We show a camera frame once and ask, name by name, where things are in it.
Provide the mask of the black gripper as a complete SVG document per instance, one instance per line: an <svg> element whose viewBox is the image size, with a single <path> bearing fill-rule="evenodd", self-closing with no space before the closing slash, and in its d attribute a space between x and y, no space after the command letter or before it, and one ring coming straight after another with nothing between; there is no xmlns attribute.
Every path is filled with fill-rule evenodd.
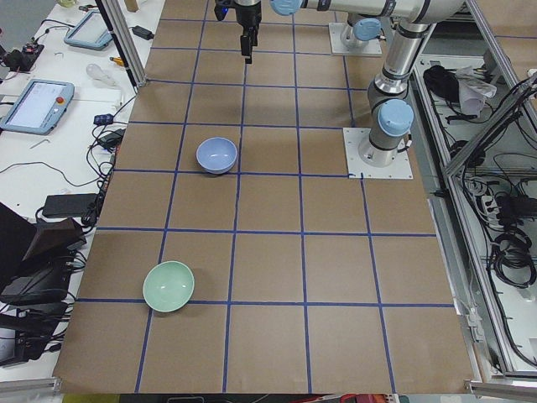
<svg viewBox="0 0 537 403"><path fill-rule="evenodd" d="M243 29L240 36L242 56L245 63L253 63L253 48L258 45L258 29L262 21L260 0L216 0L214 14L217 21L223 21L229 10L235 10L237 23Z"/></svg>

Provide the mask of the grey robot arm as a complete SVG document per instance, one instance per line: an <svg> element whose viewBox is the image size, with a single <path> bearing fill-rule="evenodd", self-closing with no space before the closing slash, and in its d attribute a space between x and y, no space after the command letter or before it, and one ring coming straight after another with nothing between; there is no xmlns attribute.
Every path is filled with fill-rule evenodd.
<svg viewBox="0 0 537 403"><path fill-rule="evenodd" d="M282 16L290 16L300 8L305 8L306 1L270 1L271 8ZM242 27L240 48L247 65L253 62L253 48L258 45L259 25L262 21L260 1L215 1L214 14L218 21L226 18L230 9L235 10L237 23ZM368 42L378 39L381 34L381 23L377 18L359 18L349 16L347 26L343 30L342 40L349 42Z"/></svg>
<svg viewBox="0 0 537 403"><path fill-rule="evenodd" d="M432 25L458 11L461 1L272 1L271 8L287 16L301 8L318 12L337 11L350 15L398 17L399 25L383 63L383 69L368 88L373 125L367 139L358 146L360 158L368 165L384 168L392 164L401 139L409 133L414 112L404 100L408 77L425 47Z"/></svg>

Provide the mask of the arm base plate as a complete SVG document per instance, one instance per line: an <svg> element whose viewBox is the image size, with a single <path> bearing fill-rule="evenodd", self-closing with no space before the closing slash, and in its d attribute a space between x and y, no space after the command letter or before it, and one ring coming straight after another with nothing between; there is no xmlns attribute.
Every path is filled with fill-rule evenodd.
<svg viewBox="0 0 537 403"><path fill-rule="evenodd" d="M343 143L350 179L412 180L413 172L405 142L383 151L370 143L369 128L344 128Z"/></svg>
<svg viewBox="0 0 537 403"><path fill-rule="evenodd" d="M331 53L333 55L380 57L382 49L379 35L380 29L374 30L375 37L360 40L348 23L329 23Z"/></svg>

